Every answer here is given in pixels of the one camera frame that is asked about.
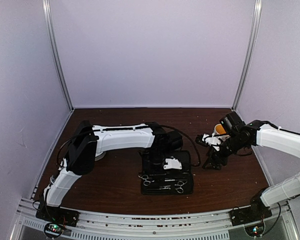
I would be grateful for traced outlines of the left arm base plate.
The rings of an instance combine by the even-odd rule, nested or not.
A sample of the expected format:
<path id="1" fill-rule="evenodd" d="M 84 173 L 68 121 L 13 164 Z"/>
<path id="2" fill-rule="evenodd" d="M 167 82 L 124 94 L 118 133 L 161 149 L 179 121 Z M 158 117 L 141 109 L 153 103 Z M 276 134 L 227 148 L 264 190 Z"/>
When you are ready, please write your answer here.
<path id="1" fill-rule="evenodd" d="M 43 233 L 50 239 L 56 239 L 68 233 L 69 227 L 77 226 L 79 215 L 80 213 L 75 210 L 40 205 L 35 217 L 47 222 L 43 227 Z"/>

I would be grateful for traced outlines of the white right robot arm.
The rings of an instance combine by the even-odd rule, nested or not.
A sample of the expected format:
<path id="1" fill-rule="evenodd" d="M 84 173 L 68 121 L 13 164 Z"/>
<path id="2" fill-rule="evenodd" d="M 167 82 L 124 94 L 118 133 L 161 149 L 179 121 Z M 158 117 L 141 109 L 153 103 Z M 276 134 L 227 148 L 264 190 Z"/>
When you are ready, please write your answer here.
<path id="1" fill-rule="evenodd" d="M 245 123 L 236 112 L 220 119 L 224 133 L 203 133 L 195 142 L 208 147 L 207 160 L 203 168 L 220 170 L 228 163 L 228 158 L 248 147 L 272 149 L 300 160 L 300 133 L 283 129 L 268 120 L 254 120 Z M 246 210 L 249 220 L 258 220 L 266 210 L 282 201 L 300 196 L 300 172 L 280 183 L 260 190 L 251 200 Z"/>

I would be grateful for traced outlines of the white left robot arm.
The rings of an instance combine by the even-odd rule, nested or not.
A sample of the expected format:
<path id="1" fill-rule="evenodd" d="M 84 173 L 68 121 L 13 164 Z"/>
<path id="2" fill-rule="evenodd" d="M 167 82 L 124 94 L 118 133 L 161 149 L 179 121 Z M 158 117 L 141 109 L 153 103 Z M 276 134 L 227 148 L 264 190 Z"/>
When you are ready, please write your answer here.
<path id="1" fill-rule="evenodd" d="M 41 211 L 51 222 L 62 218 L 59 206 L 72 185 L 81 176 L 91 173 L 95 161 L 102 159 L 106 152 L 144 149 L 150 164 L 163 168 L 168 154 L 182 148 L 183 137 L 176 130 L 165 131 L 165 127 L 156 122 L 101 126 L 85 120 L 62 146 L 67 150 L 64 155 L 57 155 L 58 173 L 50 178 L 40 197 Z"/>

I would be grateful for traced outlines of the silver scissors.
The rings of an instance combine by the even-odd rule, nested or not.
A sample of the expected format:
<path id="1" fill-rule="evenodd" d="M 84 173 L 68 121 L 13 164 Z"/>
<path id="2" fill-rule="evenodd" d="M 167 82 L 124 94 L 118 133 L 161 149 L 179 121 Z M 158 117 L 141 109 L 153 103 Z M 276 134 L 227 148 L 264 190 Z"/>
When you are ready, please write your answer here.
<path id="1" fill-rule="evenodd" d="M 183 186 L 187 183 L 187 180 L 179 180 L 176 184 L 174 184 L 174 189 L 178 194 L 183 194 L 184 189 Z M 171 190 L 171 185 L 164 185 L 158 188 L 159 190 Z"/>
<path id="2" fill-rule="evenodd" d="M 138 178 L 140 178 L 141 180 L 143 180 L 143 185 L 144 186 L 149 186 L 151 183 L 154 182 L 160 182 L 160 179 L 154 179 L 152 177 L 149 177 L 148 175 L 144 174 L 144 175 L 138 175 Z M 177 178 L 164 178 L 162 180 L 163 182 L 181 182 L 186 184 L 188 182 L 187 179 L 177 179 Z"/>

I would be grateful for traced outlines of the black zip tool case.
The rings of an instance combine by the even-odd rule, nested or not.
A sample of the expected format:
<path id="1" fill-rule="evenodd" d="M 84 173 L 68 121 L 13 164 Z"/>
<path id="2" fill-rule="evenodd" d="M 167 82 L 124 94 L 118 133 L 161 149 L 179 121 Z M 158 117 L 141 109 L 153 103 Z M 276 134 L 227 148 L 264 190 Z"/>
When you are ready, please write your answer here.
<path id="1" fill-rule="evenodd" d="M 140 191 L 142 195 L 152 195 L 152 196 L 164 196 L 164 195 L 191 195 L 194 192 L 194 180 L 192 176 L 192 166 L 191 166 L 191 155 L 187 150 L 177 150 L 175 152 L 175 157 L 180 160 L 182 164 L 182 170 L 164 170 L 162 172 L 145 172 L 145 153 L 140 153 L 142 159 L 142 171 L 139 176 L 148 175 L 149 177 L 160 180 L 151 183 L 149 186 L 143 185 L 143 180 L 141 179 Z M 177 182 L 164 182 L 164 178 L 169 179 L 187 179 L 187 183 L 183 186 L 184 193 L 177 193 L 174 184 Z M 159 190 L 160 186 L 171 185 L 171 190 Z"/>

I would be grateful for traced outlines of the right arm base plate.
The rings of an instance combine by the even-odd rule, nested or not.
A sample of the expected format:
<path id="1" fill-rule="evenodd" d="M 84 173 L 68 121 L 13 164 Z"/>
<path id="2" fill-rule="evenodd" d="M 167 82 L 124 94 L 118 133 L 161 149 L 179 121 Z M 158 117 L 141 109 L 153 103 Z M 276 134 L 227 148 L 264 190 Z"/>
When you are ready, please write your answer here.
<path id="1" fill-rule="evenodd" d="M 265 219 L 272 216 L 272 211 L 269 208 L 257 211 L 251 206 L 234 207 L 229 212 L 229 216 L 233 227 L 243 225 L 249 237 L 258 238 L 266 232 Z"/>

